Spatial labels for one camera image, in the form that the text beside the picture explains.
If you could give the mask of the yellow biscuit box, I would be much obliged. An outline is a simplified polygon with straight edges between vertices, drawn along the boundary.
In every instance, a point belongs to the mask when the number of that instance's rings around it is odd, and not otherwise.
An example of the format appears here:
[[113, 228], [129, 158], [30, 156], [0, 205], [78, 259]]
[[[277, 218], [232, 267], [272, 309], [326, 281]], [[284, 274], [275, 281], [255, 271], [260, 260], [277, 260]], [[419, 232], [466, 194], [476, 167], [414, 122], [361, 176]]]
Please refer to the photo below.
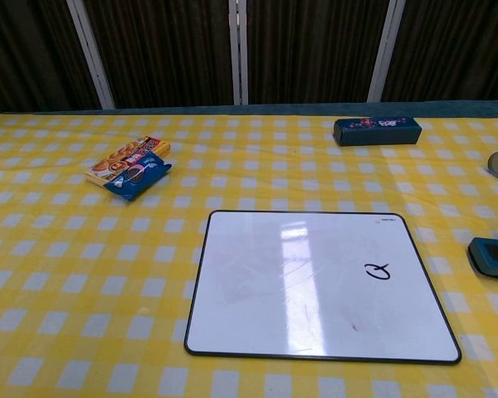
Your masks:
[[159, 138], [142, 136], [131, 141], [85, 171], [85, 178], [98, 186], [113, 181], [122, 172], [134, 166], [148, 152], [159, 158], [169, 153], [170, 144]]

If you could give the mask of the white folding screen frame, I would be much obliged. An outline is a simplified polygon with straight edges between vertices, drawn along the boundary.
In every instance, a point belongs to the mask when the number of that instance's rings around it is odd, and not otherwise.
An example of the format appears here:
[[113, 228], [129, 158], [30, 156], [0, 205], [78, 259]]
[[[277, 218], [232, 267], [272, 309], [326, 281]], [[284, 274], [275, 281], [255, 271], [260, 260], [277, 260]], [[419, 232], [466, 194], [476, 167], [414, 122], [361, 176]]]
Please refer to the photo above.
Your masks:
[[66, 0], [95, 92], [103, 110], [115, 109], [110, 84], [83, 0]]
[[378, 103], [382, 99], [405, 5], [406, 0], [389, 0], [388, 2], [383, 30], [378, 44], [378, 52], [369, 85], [367, 96], [368, 103]]
[[247, 0], [227, 0], [234, 105], [249, 104]]

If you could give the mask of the dark blue rectangular box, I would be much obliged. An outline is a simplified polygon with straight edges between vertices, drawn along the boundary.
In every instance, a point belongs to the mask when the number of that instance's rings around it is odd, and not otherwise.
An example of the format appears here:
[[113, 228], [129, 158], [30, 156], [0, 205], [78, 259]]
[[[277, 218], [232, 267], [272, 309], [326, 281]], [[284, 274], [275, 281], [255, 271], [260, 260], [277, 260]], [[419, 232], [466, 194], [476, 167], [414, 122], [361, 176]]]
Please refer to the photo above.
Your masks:
[[416, 144], [422, 127], [410, 117], [338, 119], [333, 137], [339, 146]]

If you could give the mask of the yellow checkered tablecloth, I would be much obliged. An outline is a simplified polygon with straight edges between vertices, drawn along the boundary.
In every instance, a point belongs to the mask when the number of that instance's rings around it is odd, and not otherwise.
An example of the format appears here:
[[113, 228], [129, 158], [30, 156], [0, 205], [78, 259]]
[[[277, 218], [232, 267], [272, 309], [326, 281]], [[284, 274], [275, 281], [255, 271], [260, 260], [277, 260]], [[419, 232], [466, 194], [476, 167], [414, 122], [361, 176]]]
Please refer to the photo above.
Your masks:
[[[0, 398], [498, 398], [498, 118], [419, 119], [416, 145], [340, 148], [334, 118], [0, 114]], [[142, 136], [171, 170], [133, 201], [85, 171]], [[462, 350], [455, 366], [194, 357], [183, 348], [216, 209], [404, 216]]]

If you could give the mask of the white dry-erase board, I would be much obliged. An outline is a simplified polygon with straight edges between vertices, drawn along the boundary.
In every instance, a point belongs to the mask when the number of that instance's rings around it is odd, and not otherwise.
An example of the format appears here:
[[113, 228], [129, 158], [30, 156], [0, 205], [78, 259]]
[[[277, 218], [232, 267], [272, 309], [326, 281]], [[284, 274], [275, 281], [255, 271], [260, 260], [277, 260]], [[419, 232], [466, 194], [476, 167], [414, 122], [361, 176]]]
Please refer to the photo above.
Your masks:
[[213, 211], [183, 344], [221, 357], [461, 360], [396, 213]]

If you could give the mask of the blue whiteboard eraser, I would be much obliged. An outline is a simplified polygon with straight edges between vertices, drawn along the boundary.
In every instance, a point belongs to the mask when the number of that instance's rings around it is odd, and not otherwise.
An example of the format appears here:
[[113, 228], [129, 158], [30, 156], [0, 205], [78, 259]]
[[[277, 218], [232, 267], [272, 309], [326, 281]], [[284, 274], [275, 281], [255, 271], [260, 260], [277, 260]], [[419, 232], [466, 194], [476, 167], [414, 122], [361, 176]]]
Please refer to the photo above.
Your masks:
[[471, 266], [480, 274], [498, 279], [498, 240], [475, 237], [468, 245]]

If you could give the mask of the blue cookie packet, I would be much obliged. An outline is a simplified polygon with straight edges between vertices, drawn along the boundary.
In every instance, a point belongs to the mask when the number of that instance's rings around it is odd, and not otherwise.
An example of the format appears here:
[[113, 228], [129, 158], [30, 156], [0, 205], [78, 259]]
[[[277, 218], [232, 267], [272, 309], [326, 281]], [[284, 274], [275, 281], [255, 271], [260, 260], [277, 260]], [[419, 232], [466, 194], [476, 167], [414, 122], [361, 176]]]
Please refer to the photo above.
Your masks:
[[148, 151], [135, 164], [105, 183], [103, 188], [126, 201], [133, 201], [163, 178], [171, 168], [171, 164]]

